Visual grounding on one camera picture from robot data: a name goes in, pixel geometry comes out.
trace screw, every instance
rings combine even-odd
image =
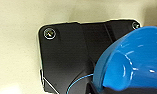
[[[45,37],[46,39],[52,40],[52,39],[55,38],[55,36],[56,36],[56,32],[55,32],[54,29],[52,29],[52,28],[47,28],[47,29],[45,29],[45,31],[44,31],[44,37]]]

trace blue object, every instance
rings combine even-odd
[[[116,91],[157,88],[157,27],[136,29],[113,43],[100,57],[93,84]]]

